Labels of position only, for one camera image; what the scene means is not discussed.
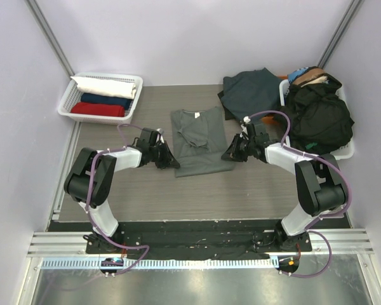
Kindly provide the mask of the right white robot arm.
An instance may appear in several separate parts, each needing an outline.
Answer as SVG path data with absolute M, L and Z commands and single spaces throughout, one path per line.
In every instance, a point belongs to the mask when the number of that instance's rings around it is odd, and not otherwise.
M 315 223 L 334 217 L 349 206 L 351 192 L 331 154 L 316 156 L 299 151 L 276 140 L 248 123 L 244 132 L 234 136 L 223 153 L 224 161 L 246 162 L 254 157 L 278 166 L 295 176 L 298 204 L 277 222 L 270 246 L 292 251 Z

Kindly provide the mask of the grey t shirt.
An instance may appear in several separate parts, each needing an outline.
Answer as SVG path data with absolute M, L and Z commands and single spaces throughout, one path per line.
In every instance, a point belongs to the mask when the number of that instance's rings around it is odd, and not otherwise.
M 170 114 L 173 154 L 180 168 L 176 178 L 232 171 L 235 163 L 224 161 L 228 144 L 222 110 L 177 110 Z

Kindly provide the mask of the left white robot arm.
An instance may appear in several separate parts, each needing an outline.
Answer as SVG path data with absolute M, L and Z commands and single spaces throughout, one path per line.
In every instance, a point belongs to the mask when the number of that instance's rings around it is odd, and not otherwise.
M 108 197 L 116 172 L 154 163 L 158 169 L 180 168 L 163 131 L 141 129 L 132 144 L 117 149 L 83 148 L 64 182 L 64 191 L 79 203 L 92 225 L 92 233 L 83 236 L 88 246 L 114 254 L 121 250 L 149 249 L 146 245 L 124 244 L 124 234 L 109 205 Z

